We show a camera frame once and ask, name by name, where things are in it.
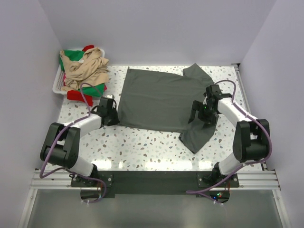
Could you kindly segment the dark grey t shirt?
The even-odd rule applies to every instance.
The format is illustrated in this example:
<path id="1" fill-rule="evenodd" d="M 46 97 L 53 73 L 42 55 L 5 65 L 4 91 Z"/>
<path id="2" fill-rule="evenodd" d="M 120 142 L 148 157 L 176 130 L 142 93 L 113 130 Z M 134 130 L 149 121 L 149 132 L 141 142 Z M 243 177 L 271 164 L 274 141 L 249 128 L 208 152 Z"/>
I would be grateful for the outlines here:
<path id="1" fill-rule="evenodd" d="M 120 125 L 179 133 L 179 140 L 197 153 L 213 136 L 215 126 L 198 118 L 189 122 L 193 101 L 204 101 L 212 78 L 197 64 L 183 74 L 131 69 L 126 72 L 118 105 Z"/>

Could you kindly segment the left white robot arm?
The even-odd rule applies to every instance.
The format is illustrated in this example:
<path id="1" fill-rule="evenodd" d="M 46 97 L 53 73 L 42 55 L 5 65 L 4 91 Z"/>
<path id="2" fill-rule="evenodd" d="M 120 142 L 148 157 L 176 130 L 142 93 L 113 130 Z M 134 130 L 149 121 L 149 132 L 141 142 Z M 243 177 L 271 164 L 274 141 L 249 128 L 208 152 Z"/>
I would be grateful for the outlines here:
<path id="1" fill-rule="evenodd" d="M 85 186 L 105 186 L 99 180 L 97 166 L 79 156 L 79 144 L 80 139 L 92 131 L 117 124 L 117 103 L 113 95 L 101 97 L 99 104 L 82 118 L 69 123 L 52 123 L 40 152 L 43 161 L 40 178 L 54 173 L 43 173 L 50 163 L 59 166 L 58 170 L 68 171 L 72 179 Z"/>

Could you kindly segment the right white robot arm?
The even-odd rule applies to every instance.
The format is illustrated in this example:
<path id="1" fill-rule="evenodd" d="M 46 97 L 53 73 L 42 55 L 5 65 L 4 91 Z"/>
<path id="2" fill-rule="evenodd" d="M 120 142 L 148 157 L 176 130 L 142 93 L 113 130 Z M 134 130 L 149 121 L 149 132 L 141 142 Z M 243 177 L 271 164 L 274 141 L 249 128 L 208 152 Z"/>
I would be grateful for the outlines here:
<path id="1" fill-rule="evenodd" d="M 270 126 L 266 119 L 258 119 L 238 105 L 234 93 L 223 93 L 218 83 L 208 86 L 204 96 L 203 102 L 193 101 L 189 122 L 197 117 L 207 126 L 215 126 L 216 119 L 223 115 L 235 127 L 232 153 L 216 163 L 210 175 L 201 178 L 210 186 L 221 187 L 244 166 L 269 158 Z"/>

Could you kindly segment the beige t shirt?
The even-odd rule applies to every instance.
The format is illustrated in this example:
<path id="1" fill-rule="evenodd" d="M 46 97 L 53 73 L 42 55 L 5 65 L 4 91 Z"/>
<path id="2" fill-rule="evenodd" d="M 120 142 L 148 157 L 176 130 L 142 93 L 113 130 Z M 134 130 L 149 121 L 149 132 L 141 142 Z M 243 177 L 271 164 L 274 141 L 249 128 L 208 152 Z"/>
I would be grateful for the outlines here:
<path id="1" fill-rule="evenodd" d="M 59 53 L 62 60 L 66 78 L 61 91 L 79 90 L 82 83 L 92 86 L 109 82 L 109 60 L 102 57 L 102 51 L 98 47 L 87 50 L 82 56 L 82 62 L 72 61 L 61 50 Z"/>

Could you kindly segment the white plastic basket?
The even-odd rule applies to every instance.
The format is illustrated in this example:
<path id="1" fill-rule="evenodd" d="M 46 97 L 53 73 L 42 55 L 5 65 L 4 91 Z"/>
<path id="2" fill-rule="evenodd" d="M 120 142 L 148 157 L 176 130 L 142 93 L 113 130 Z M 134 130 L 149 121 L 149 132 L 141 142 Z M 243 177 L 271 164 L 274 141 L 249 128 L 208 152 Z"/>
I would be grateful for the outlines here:
<path id="1" fill-rule="evenodd" d="M 68 49 L 69 51 L 81 51 L 81 48 Z M 105 57 L 105 51 L 101 48 L 101 56 Z M 53 83 L 52 91 L 55 94 L 60 94 L 63 96 L 67 96 L 67 91 L 61 91 L 61 88 L 64 86 L 64 74 L 65 72 L 61 70 L 61 65 L 59 64 L 58 70 L 55 76 L 55 80 Z"/>

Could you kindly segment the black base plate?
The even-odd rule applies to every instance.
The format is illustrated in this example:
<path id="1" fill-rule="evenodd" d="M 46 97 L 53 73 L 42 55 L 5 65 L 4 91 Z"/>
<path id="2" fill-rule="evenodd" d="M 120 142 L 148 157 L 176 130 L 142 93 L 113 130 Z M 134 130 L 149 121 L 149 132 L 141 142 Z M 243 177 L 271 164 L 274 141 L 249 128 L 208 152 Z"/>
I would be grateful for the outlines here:
<path id="1" fill-rule="evenodd" d="M 83 200 L 114 198 L 129 195 L 185 195 L 188 190 L 204 190 L 220 182 L 225 176 L 212 178 L 211 171 L 98 171 L 89 180 L 70 174 L 71 187 L 81 188 Z"/>

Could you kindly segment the aluminium frame rail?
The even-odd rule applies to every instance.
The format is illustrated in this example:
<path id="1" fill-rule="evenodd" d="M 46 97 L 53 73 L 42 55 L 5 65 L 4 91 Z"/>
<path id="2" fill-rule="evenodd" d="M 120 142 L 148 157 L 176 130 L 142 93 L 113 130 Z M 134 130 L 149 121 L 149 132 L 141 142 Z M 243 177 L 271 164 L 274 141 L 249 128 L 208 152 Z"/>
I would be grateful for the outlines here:
<path id="1" fill-rule="evenodd" d="M 220 185 L 204 182 L 209 171 L 100 171 L 100 179 L 108 188 L 127 187 L 141 190 L 173 188 L 174 190 L 202 190 L 206 188 L 230 190 L 279 190 L 280 185 L 275 171 L 239 171 Z M 66 171 L 58 171 L 41 179 L 34 173 L 31 189 L 84 189 L 95 190 L 96 181 L 79 180 Z"/>

